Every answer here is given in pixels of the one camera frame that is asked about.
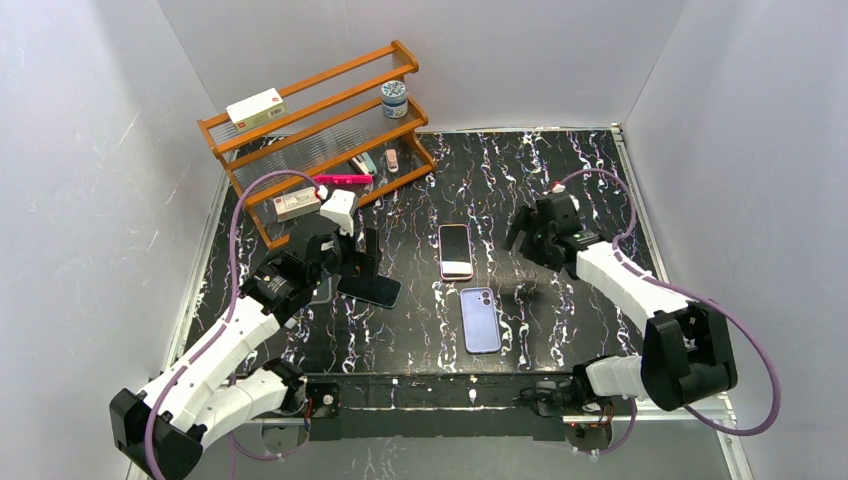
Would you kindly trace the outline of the dark purple-edged smartphone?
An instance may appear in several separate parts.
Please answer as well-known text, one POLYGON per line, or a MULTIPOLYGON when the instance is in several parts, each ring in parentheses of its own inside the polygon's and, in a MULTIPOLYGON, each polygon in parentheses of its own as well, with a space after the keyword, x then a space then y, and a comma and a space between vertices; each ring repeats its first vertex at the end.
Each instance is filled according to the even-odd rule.
POLYGON ((471 263, 469 231, 466 225, 441 225, 439 247, 442 263, 471 263))

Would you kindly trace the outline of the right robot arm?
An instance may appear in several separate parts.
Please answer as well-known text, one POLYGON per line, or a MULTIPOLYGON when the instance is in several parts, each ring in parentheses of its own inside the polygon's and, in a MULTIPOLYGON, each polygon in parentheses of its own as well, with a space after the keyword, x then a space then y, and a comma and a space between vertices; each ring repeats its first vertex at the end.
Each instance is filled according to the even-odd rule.
POLYGON ((564 192, 520 207, 504 247, 527 260, 599 290, 638 327, 643 348, 633 356, 603 356, 576 365, 561 398, 583 406, 621 396, 649 399, 673 411, 738 383, 728 321, 702 301, 657 285, 624 257, 611 236, 584 228, 564 192))

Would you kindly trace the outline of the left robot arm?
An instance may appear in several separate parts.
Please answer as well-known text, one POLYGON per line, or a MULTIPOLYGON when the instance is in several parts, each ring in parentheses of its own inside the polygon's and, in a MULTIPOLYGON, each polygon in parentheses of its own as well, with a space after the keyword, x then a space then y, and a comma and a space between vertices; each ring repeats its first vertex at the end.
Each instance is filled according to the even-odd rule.
POLYGON ((273 410, 298 410, 306 377, 292 363, 270 360, 243 380, 228 380, 257 346, 293 326, 319 283, 332 275, 375 277, 382 259, 377 229, 365 228, 364 245, 358 250, 353 233, 324 216, 300 221, 179 360, 138 392, 113 397, 116 447, 154 479, 183 479, 206 447, 240 425, 273 410))

